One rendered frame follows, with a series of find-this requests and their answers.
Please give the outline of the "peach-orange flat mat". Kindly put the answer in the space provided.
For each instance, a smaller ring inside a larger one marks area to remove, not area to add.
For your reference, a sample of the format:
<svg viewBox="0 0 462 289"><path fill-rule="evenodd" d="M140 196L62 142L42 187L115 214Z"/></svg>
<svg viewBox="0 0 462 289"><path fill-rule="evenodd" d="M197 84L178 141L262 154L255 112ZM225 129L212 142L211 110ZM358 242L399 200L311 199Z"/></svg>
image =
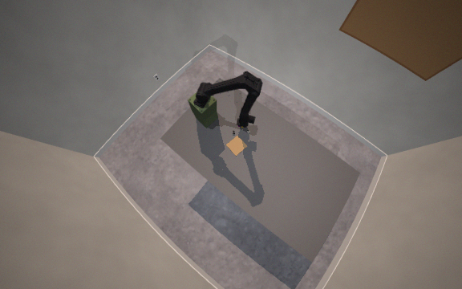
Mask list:
<svg viewBox="0 0 462 289"><path fill-rule="evenodd" d="M239 136L233 138L227 144L227 146L234 153L235 156L247 147L247 145L241 140Z"/></svg>

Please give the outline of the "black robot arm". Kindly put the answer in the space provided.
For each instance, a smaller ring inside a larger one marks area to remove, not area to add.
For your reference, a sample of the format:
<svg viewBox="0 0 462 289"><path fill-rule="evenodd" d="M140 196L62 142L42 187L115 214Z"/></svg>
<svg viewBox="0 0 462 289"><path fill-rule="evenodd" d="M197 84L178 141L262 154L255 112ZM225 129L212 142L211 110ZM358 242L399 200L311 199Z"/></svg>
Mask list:
<svg viewBox="0 0 462 289"><path fill-rule="evenodd" d="M243 75L240 75L236 78L228 79L211 85L210 84L211 83L201 83L198 89L199 91L196 93L196 99L193 101L194 104L200 108L203 108L212 95L236 89L245 89L248 92L248 95L245 99L243 107L241 108L242 112L239 116L239 122L247 121L248 123L254 124L255 116L251 116L249 114L249 110L252 108L253 103L260 95L262 86L262 81L260 78L257 78L248 71L244 71Z"/></svg>

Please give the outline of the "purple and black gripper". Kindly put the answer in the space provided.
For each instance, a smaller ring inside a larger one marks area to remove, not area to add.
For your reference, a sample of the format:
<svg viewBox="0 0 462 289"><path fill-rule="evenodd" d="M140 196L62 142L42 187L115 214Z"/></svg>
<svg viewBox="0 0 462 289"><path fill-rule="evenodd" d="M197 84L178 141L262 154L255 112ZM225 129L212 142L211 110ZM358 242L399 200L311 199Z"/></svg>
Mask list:
<svg viewBox="0 0 462 289"><path fill-rule="evenodd" d="M239 118L237 118L237 125L238 125L238 127L244 127L244 128L246 128L246 127L248 127L248 124L249 124L248 122L241 122L241 121L239 122Z"/></svg>

